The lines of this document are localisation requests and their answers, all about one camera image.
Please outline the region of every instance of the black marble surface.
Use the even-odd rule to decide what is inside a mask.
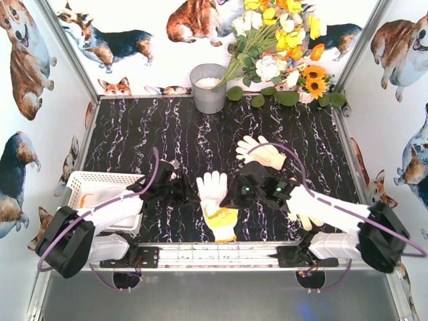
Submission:
[[[251,97],[229,102],[215,115],[198,112],[192,97],[102,100],[84,171],[147,174],[154,164],[151,148],[160,157],[177,159],[194,190],[196,177],[207,171],[227,173],[229,182],[239,172],[237,142],[246,134],[265,136],[284,144],[306,167],[311,189],[344,201],[357,202],[356,188],[329,110],[314,104],[280,107],[267,100],[251,108]],[[300,179],[296,163],[287,159],[280,174]],[[300,223],[285,213],[255,204],[239,211],[235,232],[238,241],[284,241],[300,238]],[[323,231],[335,232],[324,226]],[[160,208],[146,213],[138,239],[141,242],[214,241],[200,206]]]

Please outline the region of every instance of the white glove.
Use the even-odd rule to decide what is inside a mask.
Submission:
[[[238,221],[237,209],[220,208],[220,203],[227,194],[227,175],[205,173],[203,179],[196,179],[203,218],[208,227],[213,231],[215,243],[235,241],[236,234],[233,230]]]
[[[259,142],[252,139],[250,136],[244,136],[243,140],[238,142],[238,148],[236,148],[236,152],[238,155],[237,159],[245,159],[245,163],[249,163],[251,161],[259,162],[261,165],[265,167],[272,167],[277,171],[280,171],[282,166],[284,165],[284,161],[286,160],[286,156],[282,155],[278,152],[278,150],[272,145],[266,145],[263,147],[259,147],[251,152],[248,155],[248,152],[259,144],[267,143],[268,141],[263,136],[259,136]]]

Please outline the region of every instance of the white contents in bucket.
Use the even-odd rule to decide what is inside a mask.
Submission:
[[[202,78],[196,82],[196,87],[213,89],[220,82],[219,78]]]

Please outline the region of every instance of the flower bouquet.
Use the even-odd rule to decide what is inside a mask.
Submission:
[[[272,82],[275,86],[264,88],[252,100],[254,107],[263,106],[263,95],[275,96],[285,106],[324,97],[332,76],[319,66],[299,63],[301,58],[318,61],[325,49],[323,43],[308,49],[309,40],[326,35],[327,30],[315,6],[298,0],[245,0],[244,6],[244,14],[232,23],[236,42],[227,48],[231,59],[217,87],[237,78],[247,87]],[[227,93],[231,100],[242,95],[237,86]]]

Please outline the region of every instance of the white basket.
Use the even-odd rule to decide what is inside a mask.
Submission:
[[[72,194],[68,201],[68,206],[72,209],[79,209],[82,197],[104,189],[115,188],[118,191],[117,195],[125,188],[133,183],[143,175],[137,174],[116,174],[116,173],[97,173],[97,172],[82,172],[75,171],[70,175],[67,186],[72,189]],[[105,231],[109,232],[123,232],[137,236],[140,231],[142,215],[129,217],[124,219]]]

